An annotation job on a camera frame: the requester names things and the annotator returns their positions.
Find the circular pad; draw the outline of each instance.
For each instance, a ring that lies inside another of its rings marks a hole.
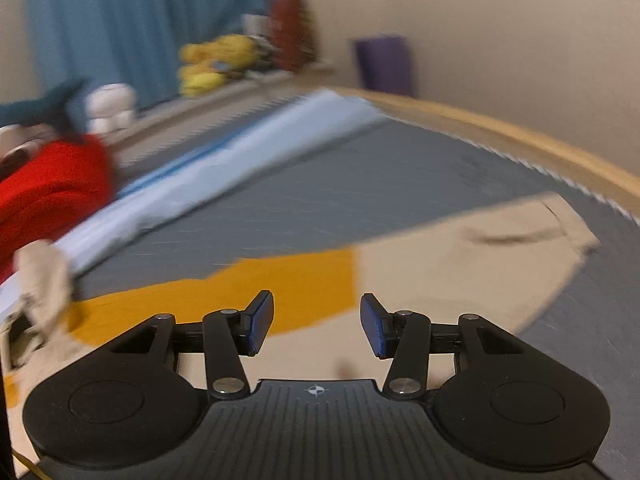
[[[526,363],[464,370],[445,382],[433,413],[444,436],[480,462],[540,471],[593,457],[609,407],[580,375]]]
[[[511,422],[544,424],[562,413],[564,399],[545,384],[514,381],[494,388],[491,407]]]
[[[110,469],[178,446],[201,405],[198,391],[162,364],[143,354],[104,352],[40,383],[22,418],[39,455]]]
[[[111,424],[133,416],[145,402],[140,388],[122,381],[95,381],[76,390],[69,409],[94,424]]]

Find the beige cloth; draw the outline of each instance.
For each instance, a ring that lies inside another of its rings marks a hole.
[[[529,196],[359,245],[356,291],[358,298],[374,293],[389,311],[413,310],[452,324],[470,312],[517,333],[552,303],[597,245],[561,196]],[[258,356],[242,359],[252,384],[373,378],[382,386],[391,360],[373,356],[358,298],[344,314],[268,337]],[[201,356],[181,359],[180,373],[206,385]],[[431,356],[431,388],[453,373],[451,355]]]
[[[46,240],[38,240],[16,251],[14,267],[20,284],[20,299],[0,329],[2,371],[17,388],[17,402],[9,409],[12,446],[37,462],[38,457],[22,426],[22,407],[27,395],[47,377],[81,358],[92,349],[66,332],[63,314],[68,307],[72,282],[64,254]],[[12,324],[24,314],[32,324],[18,340],[9,343]],[[18,475],[26,468],[14,461]]]
[[[38,240],[15,252],[14,267],[20,284],[20,298],[12,314],[2,322],[2,369],[8,372],[24,367],[35,353],[46,354],[47,361],[56,367],[56,361],[66,362],[69,359],[68,344],[74,347],[73,352],[78,346],[68,336],[62,322],[72,291],[68,261],[50,242]],[[22,314],[31,327],[10,343],[9,332]]]
[[[517,332],[598,244],[561,196],[544,193],[363,244],[360,286],[391,310],[438,323],[472,312]]]

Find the yellow stuffed toy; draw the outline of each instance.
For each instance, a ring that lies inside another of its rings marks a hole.
[[[258,51],[252,38],[229,34],[211,43],[186,44],[180,49],[180,60],[186,63],[178,70],[180,93],[195,97],[223,85],[225,73],[251,67],[258,60]]]
[[[226,76],[220,72],[194,74],[180,85],[180,94],[185,97],[197,97],[221,87],[226,83]]]

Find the dark teal cloth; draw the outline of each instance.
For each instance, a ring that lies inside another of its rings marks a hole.
[[[83,79],[73,78],[53,87],[40,99],[0,104],[0,127],[9,124],[50,124],[65,139],[79,140],[70,124],[66,106],[78,94],[84,83]]]

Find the white stuffed toy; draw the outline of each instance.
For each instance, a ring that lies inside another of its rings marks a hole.
[[[136,91],[127,84],[101,86],[86,98],[89,132],[110,134],[129,128],[136,120]]]

